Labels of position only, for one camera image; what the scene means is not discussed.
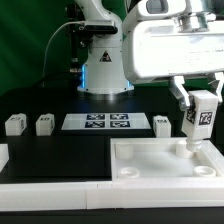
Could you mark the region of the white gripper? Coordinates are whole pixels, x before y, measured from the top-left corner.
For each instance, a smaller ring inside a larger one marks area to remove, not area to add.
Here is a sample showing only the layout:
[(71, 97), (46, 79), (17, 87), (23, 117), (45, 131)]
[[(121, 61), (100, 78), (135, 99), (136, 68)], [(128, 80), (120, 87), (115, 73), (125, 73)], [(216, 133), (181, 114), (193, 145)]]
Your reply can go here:
[(128, 15), (123, 21), (123, 33), (124, 73), (132, 84), (171, 77), (169, 90), (180, 110), (186, 111), (191, 104), (183, 76), (212, 73), (212, 93), (223, 101), (224, 21), (210, 22), (208, 32), (180, 33), (172, 19), (141, 21)]

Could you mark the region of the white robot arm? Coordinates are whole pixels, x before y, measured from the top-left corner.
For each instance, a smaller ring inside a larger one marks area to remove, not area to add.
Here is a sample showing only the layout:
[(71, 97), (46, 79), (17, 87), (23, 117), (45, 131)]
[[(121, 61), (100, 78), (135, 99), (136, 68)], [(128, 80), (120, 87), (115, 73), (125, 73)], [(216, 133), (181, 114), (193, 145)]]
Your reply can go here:
[(135, 84), (168, 81), (186, 110), (194, 98), (184, 81), (207, 77), (213, 94), (222, 98), (224, 21), (216, 19), (211, 0), (131, 1), (125, 19), (105, 9), (102, 0), (74, 1), (90, 38), (80, 91), (111, 97)]

